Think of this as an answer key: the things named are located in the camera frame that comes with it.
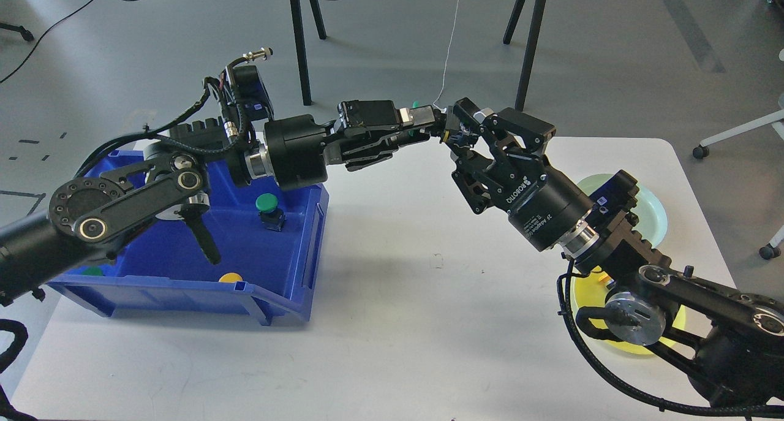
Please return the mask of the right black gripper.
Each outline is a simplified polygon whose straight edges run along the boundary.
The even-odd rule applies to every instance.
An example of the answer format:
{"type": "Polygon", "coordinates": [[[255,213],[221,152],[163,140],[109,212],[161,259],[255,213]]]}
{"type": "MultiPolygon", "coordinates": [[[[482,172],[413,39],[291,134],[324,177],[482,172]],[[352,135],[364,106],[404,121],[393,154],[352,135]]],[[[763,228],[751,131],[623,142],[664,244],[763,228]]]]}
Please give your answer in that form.
{"type": "Polygon", "coordinates": [[[450,107],[450,129],[440,141],[450,148],[454,183],[471,211],[498,208],[538,251],[574,231],[592,201],[541,156],[556,127],[515,108],[479,109],[469,98],[450,107]]]}

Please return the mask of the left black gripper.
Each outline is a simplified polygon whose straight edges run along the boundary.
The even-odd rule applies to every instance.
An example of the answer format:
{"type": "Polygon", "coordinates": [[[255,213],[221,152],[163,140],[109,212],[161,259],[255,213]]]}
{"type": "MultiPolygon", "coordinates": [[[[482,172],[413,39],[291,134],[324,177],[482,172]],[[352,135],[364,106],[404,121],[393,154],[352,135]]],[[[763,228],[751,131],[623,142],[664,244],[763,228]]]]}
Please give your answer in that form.
{"type": "MultiPolygon", "coordinates": [[[[410,109],[397,108],[389,100],[339,103],[337,134],[328,142],[328,165],[342,164],[356,172],[392,158],[403,146],[428,141],[428,133],[413,128],[410,109]]],[[[271,173],[281,190],[327,181],[323,143],[334,123],[316,123],[313,116],[302,115],[264,125],[271,173]]]]}

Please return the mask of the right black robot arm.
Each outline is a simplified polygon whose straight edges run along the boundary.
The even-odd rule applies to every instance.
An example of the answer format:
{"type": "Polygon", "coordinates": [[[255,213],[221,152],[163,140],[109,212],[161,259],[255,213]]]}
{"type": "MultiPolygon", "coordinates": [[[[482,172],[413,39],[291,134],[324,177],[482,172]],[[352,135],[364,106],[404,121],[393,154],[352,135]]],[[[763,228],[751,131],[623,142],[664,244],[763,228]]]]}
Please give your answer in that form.
{"type": "Polygon", "coordinates": [[[636,231],[638,181],[620,170],[585,193],[545,154],[554,126],[513,108],[462,98],[439,117],[453,179],[470,207],[506,212],[538,251],[560,247],[560,315],[608,384],[640,402],[697,416],[782,418],[782,304],[697,278],[636,231]],[[626,342],[686,374],[706,407],[656,398],[600,362],[584,337],[626,342]]]}

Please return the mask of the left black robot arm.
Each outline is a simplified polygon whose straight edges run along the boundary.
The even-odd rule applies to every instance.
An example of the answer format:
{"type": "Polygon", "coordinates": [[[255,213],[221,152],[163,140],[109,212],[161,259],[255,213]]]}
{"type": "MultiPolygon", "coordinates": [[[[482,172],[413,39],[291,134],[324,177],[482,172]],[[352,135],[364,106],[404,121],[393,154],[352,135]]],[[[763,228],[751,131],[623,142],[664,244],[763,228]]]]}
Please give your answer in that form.
{"type": "Polygon", "coordinates": [[[2,305],[51,284],[109,317],[120,308],[308,319],[328,165],[379,163],[439,134],[425,105],[344,102],[336,120],[276,119],[244,53],[183,114],[93,151],[43,211],[2,228],[2,305]]]}

